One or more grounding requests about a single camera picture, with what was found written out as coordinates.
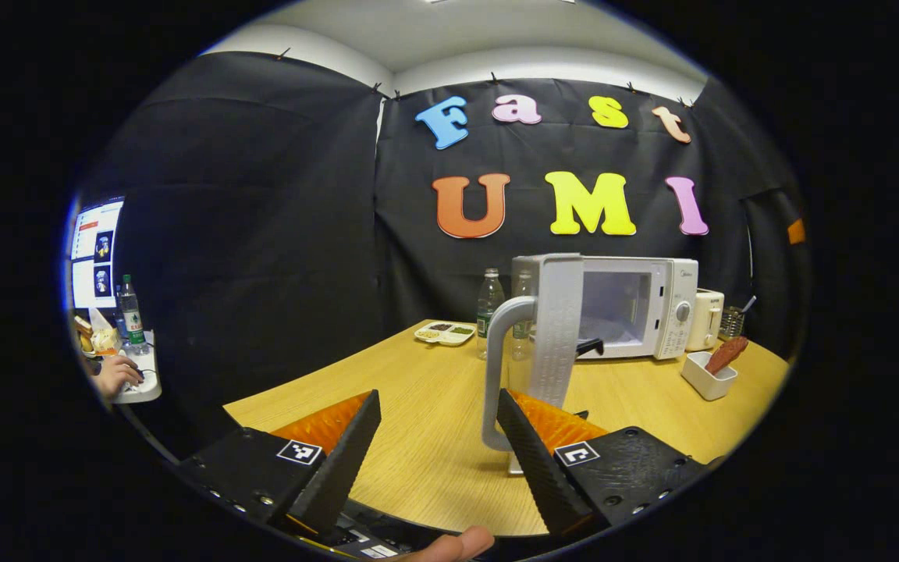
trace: white toaster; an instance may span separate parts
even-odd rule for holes
[[[692,313],[692,329],[685,342],[685,351],[702,351],[716,343],[720,333],[720,318],[723,313],[723,293],[707,289],[696,289],[695,312]]]

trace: orange letter u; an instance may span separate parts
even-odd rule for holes
[[[510,179],[507,174],[485,174],[478,178],[488,196],[488,213],[477,221],[464,217],[464,189],[471,184],[470,180],[452,176],[432,182],[439,228],[453,238],[484,238],[495,234],[506,221],[506,183]]]

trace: pink letter i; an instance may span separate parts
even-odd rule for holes
[[[682,212],[682,224],[678,225],[678,230],[681,230],[682,234],[695,236],[704,236],[709,233],[709,226],[702,221],[702,217],[699,215],[695,193],[692,193],[695,182],[689,178],[677,176],[665,178],[664,182],[675,192],[678,208]]]

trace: white container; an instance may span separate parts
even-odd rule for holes
[[[716,400],[727,395],[730,385],[734,384],[737,378],[737,371],[727,366],[720,369],[718,376],[714,377],[706,370],[706,363],[709,363],[711,356],[708,351],[696,351],[686,355],[685,363],[682,365],[682,378],[689,381],[692,388],[695,388],[703,398]]]

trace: colorful foam letter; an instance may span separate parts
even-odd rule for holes
[[[439,222],[439,228],[453,238],[484,238],[495,234],[506,221],[506,183],[510,181],[507,174],[485,174],[478,178],[478,182],[485,186],[488,212],[477,221],[464,217],[464,189],[470,185],[470,180],[452,176],[432,182],[436,192],[435,220]]]
[[[622,129],[630,122],[627,114],[620,111],[623,106],[612,98],[591,96],[588,99],[588,107],[595,110],[592,112],[592,118],[603,127]]]
[[[543,120],[543,116],[536,113],[536,100],[529,96],[499,96],[495,103],[499,105],[492,110],[492,117],[499,121],[521,121],[527,125],[535,125]]]
[[[678,225],[678,230],[681,230],[682,234],[693,236],[704,236],[709,233],[709,226],[702,221],[702,217],[699,215],[695,193],[692,193],[692,186],[695,185],[695,182],[689,178],[670,177],[665,178],[664,183],[668,184],[668,187],[675,192],[678,209],[682,212],[682,223]]]
[[[667,129],[668,134],[671,135],[672,138],[684,144],[692,142],[692,137],[678,126],[682,120],[671,111],[668,111],[667,107],[655,107],[653,110],[650,110],[650,112],[661,118],[661,123],[664,124],[664,128]]]
[[[425,122],[425,125],[428,125],[428,130],[435,135],[435,148],[442,150],[467,136],[467,129],[457,129],[453,125],[454,123],[467,124],[467,115],[460,111],[460,107],[465,105],[467,105],[467,100],[460,96],[452,96],[452,98],[418,113],[414,120]]]
[[[585,185],[570,172],[550,172],[546,181],[553,185],[553,200],[557,206],[557,220],[550,225],[554,234],[578,234],[581,225],[574,221],[574,211],[585,224],[588,232],[595,232],[599,226],[602,211],[606,211],[606,221],[602,231],[613,236],[636,234],[636,225],[631,222],[627,210],[624,185],[627,178],[620,174],[599,174],[595,189],[591,193]]]

